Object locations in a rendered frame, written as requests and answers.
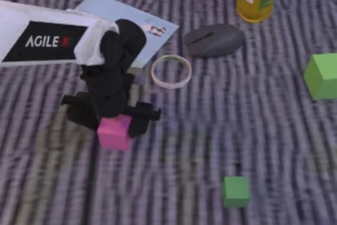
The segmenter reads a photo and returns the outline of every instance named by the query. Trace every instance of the black label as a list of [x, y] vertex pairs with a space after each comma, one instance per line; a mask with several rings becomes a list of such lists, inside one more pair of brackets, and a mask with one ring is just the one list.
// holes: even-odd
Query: black label
[[3, 62], [75, 60], [86, 26], [30, 22]]

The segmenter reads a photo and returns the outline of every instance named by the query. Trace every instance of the blue paper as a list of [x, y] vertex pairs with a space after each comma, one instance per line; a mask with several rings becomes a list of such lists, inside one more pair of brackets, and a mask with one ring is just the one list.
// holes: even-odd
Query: blue paper
[[129, 19], [146, 34], [146, 45], [131, 67], [143, 68], [179, 26], [116, 0], [84, 0], [76, 10], [116, 21]]

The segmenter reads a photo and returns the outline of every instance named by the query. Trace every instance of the white logo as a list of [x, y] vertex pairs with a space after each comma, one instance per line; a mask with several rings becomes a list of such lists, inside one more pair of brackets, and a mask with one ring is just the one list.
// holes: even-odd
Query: white logo
[[58, 47], [59, 41], [59, 36], [30, 36], [25, 47]]

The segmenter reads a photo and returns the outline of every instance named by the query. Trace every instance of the roll of tape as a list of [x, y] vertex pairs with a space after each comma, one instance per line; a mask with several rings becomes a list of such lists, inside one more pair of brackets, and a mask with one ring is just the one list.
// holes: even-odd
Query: roll of tape
[[[187, 71], [188, 71], [188, 74], [187, 74], [187, 77], [184, 79], [184, 80], [181, 80], [180, 82], [178, 83], [166, 83], [166, 82], [163, 82], [161, 80], [159, 80], [155, 74], [154, 74], [154, 71], [156, 69], [156, 67], [158, 66], [158, 64], [164, 62], [164, 61], [179, 61], [181, 63], [183, 63], [186, 67], [187, 67]], [[191, 64], [189, 63], [188, 60], [186, 60], [185, 58], [181, 57], [181, 56], [178, 56], [178, 55], [164, 55], [160, 58], [158, 58], [151, 66], [151, 77], [152, 77], [152, 80], [155, 84], [157, 84], [158, 86], [162, 87], [162, 88], [166, 88], [166, 89], [178, 89], [178, 88], [181, 88], [183, 86], [185, 86], [191, 79], [192, 77], [192, 67], [191, 67]]]

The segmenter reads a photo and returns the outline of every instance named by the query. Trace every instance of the dark gray stone-shaped object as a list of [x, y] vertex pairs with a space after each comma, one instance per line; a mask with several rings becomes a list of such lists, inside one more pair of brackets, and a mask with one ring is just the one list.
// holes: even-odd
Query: dark gray stone-shaped object
[[229, 24], [215, 24], [192, 30], [184, 43], [190, 56], [218, 57], [233, 53], [242, 46], [243, 33]]

